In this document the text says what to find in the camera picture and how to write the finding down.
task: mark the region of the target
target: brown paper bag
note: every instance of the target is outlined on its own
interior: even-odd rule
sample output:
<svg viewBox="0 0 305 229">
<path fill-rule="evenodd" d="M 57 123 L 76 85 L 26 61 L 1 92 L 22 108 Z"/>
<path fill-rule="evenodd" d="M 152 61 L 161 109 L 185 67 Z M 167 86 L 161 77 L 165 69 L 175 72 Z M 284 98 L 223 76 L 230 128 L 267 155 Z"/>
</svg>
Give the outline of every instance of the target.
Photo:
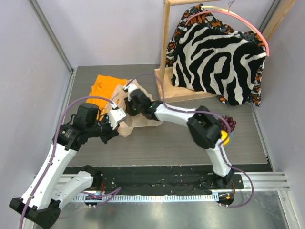
<svg viewBox="0 0 305 229">
<path fill-rule="evenodd" d="M 134 80 L 132 82 L 132 84 L 137 85 L 137 87 L 139 89 L 141 89 L 150 100 L 153 100 L 152 95 L 148 94 L 147 91 L 142 86 L 140 86 L 136 80 Z M 114 101 L 118 105 L 119 108 L 122 108 L 124 111 L 126 111 L 126 105 L 125 105 L 125 101 L 124 101 L 124 99 L 126 97 L 128 97 L 128 92 L 125 92 L 123 90 L 123 86 L 118 85 L 115 88 L 110 99 L 112 101 Z M 112 107 L 109 103 L 107 103 L 105 108 L 106 108 L 107 112 L 112 109 Z M 133 129 L 135 127 L 158 126 L 161 123 L 162 123 L 161 121 L 149 120 L 142 114 L 138 114 L 138 115 L 132 116 L 132 117 L 127 114 L 126 120 L 123 122 L 120 122 L 120 127 L 118 129 L 118 132 L 121 136 L 127 137 L 128 135 L 131 134 L 131 132 L 133 131 Z"/>
</svg>

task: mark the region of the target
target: gray floor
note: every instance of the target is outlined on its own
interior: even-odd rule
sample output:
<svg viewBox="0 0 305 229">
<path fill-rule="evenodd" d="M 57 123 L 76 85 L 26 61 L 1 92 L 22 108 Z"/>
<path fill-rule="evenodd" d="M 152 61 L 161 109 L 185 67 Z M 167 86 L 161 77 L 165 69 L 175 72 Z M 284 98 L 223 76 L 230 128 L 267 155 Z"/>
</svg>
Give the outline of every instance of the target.
<svg viewBox="0 0 305 229">
<path fill-rule="evenodd" d="M 79 67 L 70 102 L 89 95 L 98 74 L 131 79 L 141 73 L 154 73 L 158 65 L 113 65 Z M 155 79 L 143 76 L 138 80 L 154 99 L 159 99 Z M 216 97 L 172 103 L 175 106 L 197 108 L 200 105 L 220 115 L 230 115 L 236 121 L 234 140 L 226 148 L 231 163 L 267 163 L 249 104 L 228 106 Z M 74 114 L 77 106 L 68 114 Z M 128 137 L 116 137 L 104 145 L 100 139 L 90 139 L 70 162 L 70 167 L 126 165 L 194 165 L 211 164 L 205 151 L 196 146 L 188 130 L 172 123 L 158 127 L 135 128 Z"/>
<path fill-rule="evenodd" d="M 250 193 L 236 193 L 234 205 Z M 256 192 L 245 207 L 226 209 L 215 202 L 106 204 L 82 209 L 70 203 L 52 229 L 289 229 L 277 192 Z"/>
</svg>

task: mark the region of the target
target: wooden clothes rack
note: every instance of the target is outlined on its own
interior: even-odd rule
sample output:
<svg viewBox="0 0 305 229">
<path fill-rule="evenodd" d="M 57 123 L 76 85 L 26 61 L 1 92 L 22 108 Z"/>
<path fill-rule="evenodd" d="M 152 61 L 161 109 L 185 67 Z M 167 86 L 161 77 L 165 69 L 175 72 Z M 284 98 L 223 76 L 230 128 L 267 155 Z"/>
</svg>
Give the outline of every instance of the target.
<svg viewBox="0 0 305 229">
<path fill-rule="evenodd" d="M 171 6 L 203 3 L 208 1 L 220 1 L 220 0 L 164 0 L 163 4 L 163 37 L 161 47 L 161 61 L 160 68 L 155 69 L 155 75 L 163 82 L 164 95 L 166 102 L 178 102 L 183 100 L 208 98 L 216 96 L 208 92 L 195 92 L 184 87 L 175 87 L 172 85 L 173 67 L 165 67 L 166 60 L 166 48 L 168 44 L 168 25 L 170 18 Z M 289 12 L 293 6 L 295 0 L 281 0 L 279 6 L 276 8 L 270 21 L 266 25 L 263 31 L 263 36 L 266 40 L 269 40 L 272 34 L 275 32 L 285 15 Z M 162 90 L 160 84 L 157 82 L 160 97 L 162 97 Z"/>
</svg>

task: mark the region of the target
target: zebra print fabric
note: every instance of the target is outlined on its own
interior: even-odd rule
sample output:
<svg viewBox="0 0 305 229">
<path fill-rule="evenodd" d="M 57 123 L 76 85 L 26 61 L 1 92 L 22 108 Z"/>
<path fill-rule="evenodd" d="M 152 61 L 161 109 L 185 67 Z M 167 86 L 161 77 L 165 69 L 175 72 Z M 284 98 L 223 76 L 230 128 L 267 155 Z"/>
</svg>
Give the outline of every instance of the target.
<svg viewBox="0 0 305 229">
<path fill-rule="evenodd" d="M 167 50 L 166 50 L 166 67 L 173 67 L 173 63 L 176 61 L 176 45 L 179 42 L 179 39 L 181 37 L 181 34 L 184 34 L 184 31 L 186 29 L 185 23 L 186 21 L 193 16 L 196 13 L 206 11 L 204 8 L 204 4 L 198 4 L 195 6 L 192 6 L 188 8 L 183 16 L 181 17 L 176 30 L 170 39 Z M 205 27 L 208 27 L 210 29 L 222 32 L 224 34 L 230 34 L 238 38 L 246 39 L 249 42 L 252 42 L 260 47 L 263 51 L 265 51 L 265 45 L 262 39 L 254 32 L 248 31 L 248 32 L 240 32 L 234 30 L 230 25 L 223 23 L 216 17 L 214 17 L 211 13 L 207 14 L 201 14 L 197 17 L 192 18 L 192 20 L 189 22 L 189 25 L 193 24 L 202 24 Z M 262 77 L 263 77 L 263 70 L 264 70 L 264 61 L 258 68 L 254 87 L 249 95 L 248 101 L 253 102 L 256 106 L 259 106 L 262 99 L 262 93 L 261 93 L 261 83 L 262 83 Z M 218 95 L 219 101 L 221 103 L 228 103 L 228 101 L 222 96 Z"/>
<path fill-rule="evenodd" d="M 265 56 L 252 42 L 193 24 L 181 31 L 176 44 L 172 83 L 241 105 L 249 98 Z"/>
</svg>

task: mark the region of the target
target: red grapes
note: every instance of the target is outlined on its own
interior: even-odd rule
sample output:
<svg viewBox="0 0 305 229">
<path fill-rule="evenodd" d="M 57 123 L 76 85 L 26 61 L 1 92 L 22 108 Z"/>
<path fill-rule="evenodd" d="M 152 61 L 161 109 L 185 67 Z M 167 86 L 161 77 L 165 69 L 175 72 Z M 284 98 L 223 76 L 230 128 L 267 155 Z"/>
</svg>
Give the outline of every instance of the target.
<svg viewBox="0 0 305 229">
<path fill-rule="evenodd" d="M 227 123 L 229 124 L 229 126 L 230 126 L 230 128 L 231 128 L 231 131 L 233 131 L 237 122 L 236 122 L 235 120 L 233 120 L 233 118 L 230 117 L 230 116 L 228 116 L 228 115 L 226 115 L 226 116 L 223 117 L 223 118 L 224 118 L 224 120 L 227 121 Z M 218 121 L 220 122 L 221 129 L 224 130 L 224 131 L 226 131 L 226 132 L 228 132 L 227 127 L 226 127 L 226 125 L 224 124 L 224 122 L 223 122 L 220 118 L 218 119 Z"/>
</svg>

